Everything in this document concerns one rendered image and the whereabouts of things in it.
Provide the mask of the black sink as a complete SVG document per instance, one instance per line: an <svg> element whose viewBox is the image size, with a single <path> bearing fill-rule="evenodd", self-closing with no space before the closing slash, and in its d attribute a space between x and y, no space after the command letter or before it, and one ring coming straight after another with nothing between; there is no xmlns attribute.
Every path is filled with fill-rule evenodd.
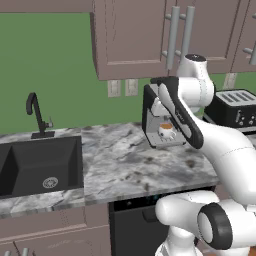
<svg viewBox="0 0 256 256"><path fill-rule="evenodd" d="M80 136L0 145L0 199L82 187Z"/></svg>

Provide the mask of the black tap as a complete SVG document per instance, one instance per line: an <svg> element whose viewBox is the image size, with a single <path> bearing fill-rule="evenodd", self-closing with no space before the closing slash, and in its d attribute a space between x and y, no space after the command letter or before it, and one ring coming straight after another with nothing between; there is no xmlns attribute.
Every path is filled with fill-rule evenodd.
<svg viewBox="0 0 256 256"><path fill-rule="evenodd" d="M47 131L47 128L53 127L53 122L50 121L47 123L42 119L37 95L35 92L32 92L28 95L26 100L26 112L28 115L35 114L38 124L39 131L31 135L32 139L51 138L55 135L54 131Z"/></svg>

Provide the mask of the black toaster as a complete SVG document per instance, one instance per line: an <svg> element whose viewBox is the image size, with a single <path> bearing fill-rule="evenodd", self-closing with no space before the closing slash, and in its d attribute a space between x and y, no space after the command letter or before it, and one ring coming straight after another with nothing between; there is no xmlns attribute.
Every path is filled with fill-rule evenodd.
<svg viewBox="0 0 256 256"><path fill-rule="evenodd" d="M217 91L203 118L210 123L236 128L256 127L256 95L245 89Z"/></svg>

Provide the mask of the black dishwasher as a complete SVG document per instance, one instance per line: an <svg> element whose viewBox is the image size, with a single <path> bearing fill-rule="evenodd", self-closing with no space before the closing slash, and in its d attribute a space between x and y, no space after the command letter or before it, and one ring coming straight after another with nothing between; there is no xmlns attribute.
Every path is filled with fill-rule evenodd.
<svg viewBox="0 0 256 256"><path fill-rule="evenodd" d="M168 195L171 192L109 204L112 256L155 256L169 229L158 221L155 204Z"/></svg>

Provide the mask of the brown wall cupboard door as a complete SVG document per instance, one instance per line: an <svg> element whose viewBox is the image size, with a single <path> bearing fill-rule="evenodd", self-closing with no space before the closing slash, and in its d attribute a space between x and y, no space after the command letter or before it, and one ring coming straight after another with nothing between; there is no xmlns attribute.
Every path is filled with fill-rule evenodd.
<svg viewBox="0 0 256 256"><path fill-rule="evenodd" d="M195 8L188 54L204 56L209 74L228 73L241 0L176 0L180 13Z"/></svg>
<svg viewBox="0 0 256 256"><path fill-rule="evenodd" d="M93 0L92 54L100 80L165 76L176 0Z"/></svg>
<svg viewBox="0 0 256 256"><path fill-rule="evenodd" d="M256 41L256 19L252 18L254 13L256 13L256 0L249 0L231 68L232 73L256 72L256 65L249 64L250 55L243 52L244 48L252 49Z"/></svg>

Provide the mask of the white wall socket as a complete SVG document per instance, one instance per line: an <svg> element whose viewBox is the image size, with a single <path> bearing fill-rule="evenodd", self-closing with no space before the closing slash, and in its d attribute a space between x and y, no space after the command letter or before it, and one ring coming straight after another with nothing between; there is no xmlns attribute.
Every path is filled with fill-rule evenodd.
<svg viewBox="0 0 256 256"><path fill-rule="evenodd" d="M138 95L138 80L127 79L125 81L125 95L126 96L137 96Z"/></svg>
<svg viewBox="0 0 256 256"><path fill-rule="evenodd" d="M223 88L226 90L234 89L236 83L237 74L236 73L227 73L224 80Z"/></svg>
<svg viewBox="0 0 256 256"><path fill-rule="evenodd" d="M120 80L109 80L108 81L108 96L109 97L120 97L121 96L121 81Z"/></svg>

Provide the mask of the brown drawer front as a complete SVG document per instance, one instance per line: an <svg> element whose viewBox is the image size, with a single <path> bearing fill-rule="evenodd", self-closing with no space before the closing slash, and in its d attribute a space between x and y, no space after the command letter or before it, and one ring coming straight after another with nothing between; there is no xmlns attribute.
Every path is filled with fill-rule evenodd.
<svg viewBox="0 0 256 256"><path fill-rule="evenodd" d="M85 224L87 227L107 225L108 205L95 204L0 219L0 240L80 224Z"/></svg>

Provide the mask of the brown base cupboard door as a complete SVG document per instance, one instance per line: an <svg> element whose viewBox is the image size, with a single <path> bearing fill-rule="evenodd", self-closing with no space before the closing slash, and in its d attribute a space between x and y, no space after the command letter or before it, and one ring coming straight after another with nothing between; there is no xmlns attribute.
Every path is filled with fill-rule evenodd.
<svg viewBox="0 0 256 256"><path fill-rule="evenodd" d="M0 256L4 256L5 251L11 251L11 256L18 256L12 241L0 242Z"/></svg>
<svg viewBox="0 0 256 256"><path fill-rule="evenodd" d="M111 256L109 226L76 228L16 241L29 256Z"/></svg>

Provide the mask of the silver and black coffee machine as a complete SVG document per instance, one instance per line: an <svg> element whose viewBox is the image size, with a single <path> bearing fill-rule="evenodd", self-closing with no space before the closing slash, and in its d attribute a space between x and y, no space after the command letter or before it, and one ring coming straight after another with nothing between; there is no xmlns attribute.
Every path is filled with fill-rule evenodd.
<svg viewBox="0 0 256 256"><path fill-rule="evenodd" d="M162 125L171 125L173 133L170 137L161 136L160 128ZM186 143L174 119L159 100L157 84L144 86L142 129L153 148L184 145Z"/></svg>

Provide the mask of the brown wall cupboard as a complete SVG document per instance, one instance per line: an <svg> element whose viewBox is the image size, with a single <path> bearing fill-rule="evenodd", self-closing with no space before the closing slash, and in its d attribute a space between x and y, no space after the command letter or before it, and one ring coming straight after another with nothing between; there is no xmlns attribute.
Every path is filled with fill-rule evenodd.
<svg viewBox="0 0 256 256"><path fill-rule="evenodd" d="M93 0L0 0L0 13L83 13Z"/></svg>

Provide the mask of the white mug of coffee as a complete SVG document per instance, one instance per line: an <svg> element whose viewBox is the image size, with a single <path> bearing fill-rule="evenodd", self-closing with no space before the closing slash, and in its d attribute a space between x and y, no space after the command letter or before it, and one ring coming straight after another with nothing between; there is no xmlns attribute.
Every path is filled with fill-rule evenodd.
<svg viewBox="0 0 256 256"><path fill-rule="evenodd" d="M161 123L158 129L158 134L164 139L174 139L176 132L171 123Z"/></svg>

